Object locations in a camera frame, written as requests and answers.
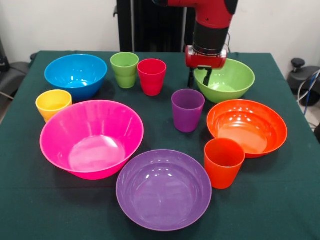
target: orange bowl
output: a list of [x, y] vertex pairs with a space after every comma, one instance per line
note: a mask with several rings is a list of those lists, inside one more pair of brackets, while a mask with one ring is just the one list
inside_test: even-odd
[[286, 141], [285, 121], [271, 108], [249, 100], [229, 100], [214, 106], [206, 123], [214, 138], [237, 142], [246, 158], [258, 158], [279, 149]]

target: orange cup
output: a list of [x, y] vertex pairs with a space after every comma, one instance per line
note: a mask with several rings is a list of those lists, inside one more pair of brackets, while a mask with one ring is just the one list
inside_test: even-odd
[[215, 189], [226, 189], [232, 185], [244, 163], [245, 152], [235, 141], [216, 138], [204, 147], [204, 168]]

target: cup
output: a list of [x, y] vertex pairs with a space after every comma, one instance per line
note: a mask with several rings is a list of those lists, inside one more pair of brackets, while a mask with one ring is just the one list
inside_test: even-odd
[[173, 123], [183, 133], [196, 130], [205, 105], [205, 97], [192, 89], [176, 91], [172, 97]]
[[72, 105], [72, 97], [64, 90], [50, 90], [38, 96], [35, 105], [47, 123], [58, 112]]
[[139, 57], [132, 52], [119, 52], [110, 59], [115, 79], [122, 89], [130, 89], [136, 83]]
[[216, 138], [204, 147], [204, 169], [215, 189], [229, 188], [245, 160], [243, 148], [228, 138]]
[[145, 95], [157, 96], [164, 86], [167, 65], [159, 59], [145, 59], [138, 64], [141, 87]]

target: dark green tablecloth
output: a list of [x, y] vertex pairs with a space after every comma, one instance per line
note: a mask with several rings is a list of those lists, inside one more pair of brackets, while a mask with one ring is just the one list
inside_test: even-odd
[[[277, 111], [288, 127], [288, 139], [275, 153], [247, 159], [235, 183], [213, 190], [204, 216], [175, 232], [144, 229], [121, 211], [117, 176], [100, 181], [77, 178], [51, 165], [42, 155], [39, 136], [44, 121], [35, 100], [52, 87], [46, 66], [73, 52], [40, 52], [0, 125], [0, 239], [126, 240], [126, 239], [320, 239], [320, 148], [274, 59], [270, 54], [230, 54], [255, 72], [256, 82], [245, 99]], [[197, 130], [184, 134], [173, 125], [171, 95], [186, 88], [188, 69], [180, 53], [139, 53], [141, 60], [167, 63], [160, 95], [143, 94], [139, 81], [120, 89], [111, 69], [112, 52], [91, 52], [109, 66], [94, 99], [114, 100], [132, 107], [142, 118], [145, 135], [136, 154], [173, 149], [204, 163], [204, 146], [211, 139], [206, 102]]]

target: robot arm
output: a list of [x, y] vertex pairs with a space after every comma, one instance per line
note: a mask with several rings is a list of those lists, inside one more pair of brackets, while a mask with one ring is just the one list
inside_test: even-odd
[[208, 85], [212, 69], [222, 68], [227, 60], [224, 45], [238, 0], [153, 0], [166, 7], [195, 8], [193, 44], [185, 49], [185, 62], [190, 77], [195, 68], [208, 69], [203, 84]]

